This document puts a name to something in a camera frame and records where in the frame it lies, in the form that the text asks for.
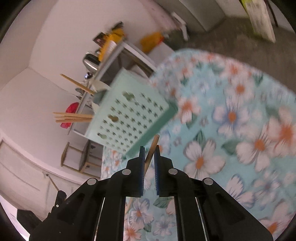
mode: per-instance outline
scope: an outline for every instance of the red cloth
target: red cloth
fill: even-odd
[[[79,102],[72,103],[69,105],[69,107],[66,109],[66,113],[75,113],[78,108]],[[71,126],[71,123],[62,123],[61,127],[68,129]]]

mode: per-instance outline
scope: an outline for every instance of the perforated holder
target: perforated holder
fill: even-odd
[[[134,155],[177,112],[174,104],[137,78],[120,71],[86,132],[90,140],[127,156]]]

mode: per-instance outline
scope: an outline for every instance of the floral tablecloth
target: floral tablecloth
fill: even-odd
[[[260,70],[190,49],[173,54],[149,83],[178,104],[159,133],[162,156],[192,178],[213,178],[276,239],[296,211],[295,94]],[[126,162],[104,148],[102,179]],[[177,240],[173,198],[157,197],[153,163],[144,196],[126,215],[124,241]]]

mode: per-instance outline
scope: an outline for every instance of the gray floor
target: gray floor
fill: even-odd
[[[186,47],[235,58],[254,66],[296,92],[296,35],[274,28],[276,43],[257,39],[248,19],[228,18],[206,34],[191,36]]]

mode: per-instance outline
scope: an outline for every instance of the silver screw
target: silver screw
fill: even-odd
[[[171,169],[169,169],[168,172],[169,172],[169,174],[176,175],[178,173],[178,170],[175,168],[171,168]]]
[[[130,169],[123,169],[122,170],[122,174],[123,175],[130,175],[130,173],[131,173],[131,170]]]
[[[90,185],[90,186],[96,184],[96,179],[94,179],[94,178],[88,179],[87,184]]]
[[[213,181],[213,179],[211,179],[211,178],[206,178],[206,179],[204,180],[204,183],[207,184],[207,185],[212,185],[212,184],[214,183],[214,181]]]

